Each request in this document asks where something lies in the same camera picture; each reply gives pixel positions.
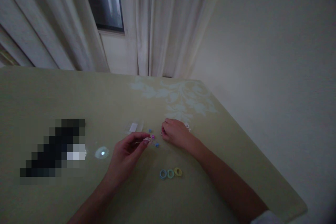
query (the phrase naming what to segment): floral pattern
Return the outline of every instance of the floral pattern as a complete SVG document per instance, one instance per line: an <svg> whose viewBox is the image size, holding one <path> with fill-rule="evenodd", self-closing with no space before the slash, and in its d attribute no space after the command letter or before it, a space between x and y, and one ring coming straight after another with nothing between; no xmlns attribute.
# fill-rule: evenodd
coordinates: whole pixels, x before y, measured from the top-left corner
<svg viewBox="0 0 336 224"><path fill-rule="evenodd" d="M214 103L210 100L211 93L204 84L196 80L185 80L173 84L160 82L160 88L155 89L150 85L153 78L137 76L135 83L130 86L142 92L142 96L149 98L165 99L168 118L189 122L193 117L189 109L206 116L206 112L218 113Z"/></svg>

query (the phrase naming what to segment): finger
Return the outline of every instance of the finger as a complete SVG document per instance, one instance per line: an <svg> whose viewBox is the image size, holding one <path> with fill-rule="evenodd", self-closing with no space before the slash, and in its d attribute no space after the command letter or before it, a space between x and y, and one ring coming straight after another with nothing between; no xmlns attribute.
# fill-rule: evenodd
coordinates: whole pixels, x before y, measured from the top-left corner
<svg viewBox="0 0 336 224"><path fill-rule="evenodd" d="M146 137L150 137L150 134L145 133L145 132L132 132L131 134L129 134L127 137L125 137L122 140L123 144L128 144L133 142L135 139L144 139Z"/></svg>
<svg viewBox="0 0 336 224"><path fill-rule="evenodd" d="M173 120L173 119L166 118L164 121L165 121L166 123L169 123L169 124L170 124L170 123L173 123L174 120Z"/></svg>
<svg viewBox="0 0 336 224"><path fill-rule="evenodd" d="M137 162L141 156L141 154L144 152L144 150L147 148L149 141L143 140L138 147L135 149L135 151L131 154L131 158L134 162Z"/></svg>
<svg viewBox="0 0 336 224"><path fill-rule="evenodd" d="M163 122L163 123L161 124L161 131L166 131L167 127L168 127L168 123Z"/></svg>
<svg viewBox="0 0 336 224"><path fill-rule="evenodd" d="M163 138L163 140L165 140L165 141L168 141L168 140L169 140L169 136L168 136L165 132L162 132L162 138Z"/></svg>

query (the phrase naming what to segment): table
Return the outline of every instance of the table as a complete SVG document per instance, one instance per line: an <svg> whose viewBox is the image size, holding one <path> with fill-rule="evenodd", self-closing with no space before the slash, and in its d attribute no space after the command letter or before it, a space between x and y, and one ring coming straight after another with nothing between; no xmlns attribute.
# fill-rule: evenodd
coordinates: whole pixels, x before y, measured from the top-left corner
<svg viewBox="0 0 336 224"><path fill-rule="evenodd" d="M236 223L200 165L161 139L166 117L189 123L191 132L284 221L307 210L201 81L19 66L2 68L0 75L2 223L65 223L103 178L115 143L133 120L143 121L144 131L151 128L160 146L146 149L103 222ZM85 119L85 161L73 161L74 168L62 168L60 176L22 182L19 168L57 119ZM101 146L109 149L105 159L95 158ZM160 180L161 169L175 167L183 171L181 178Z"/></svg>

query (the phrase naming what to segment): curtain fold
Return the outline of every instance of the curtain fold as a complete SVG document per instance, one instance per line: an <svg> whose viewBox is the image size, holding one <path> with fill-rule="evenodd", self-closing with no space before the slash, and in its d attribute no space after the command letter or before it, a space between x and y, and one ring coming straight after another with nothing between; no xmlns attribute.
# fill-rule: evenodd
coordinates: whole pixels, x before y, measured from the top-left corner
<svg viewBox="0 0 336 224"><path fill-rule="evenodd" d="M129 71L186 77L217 0L121 0Z"/></svg>
<svg viewBox="0 0 336 224"><path fill-rule="evenodd" d="M11 53L17 62L24 55L35 67L109 72L88 0L0 0L0 8L22 52Z"/></svg>

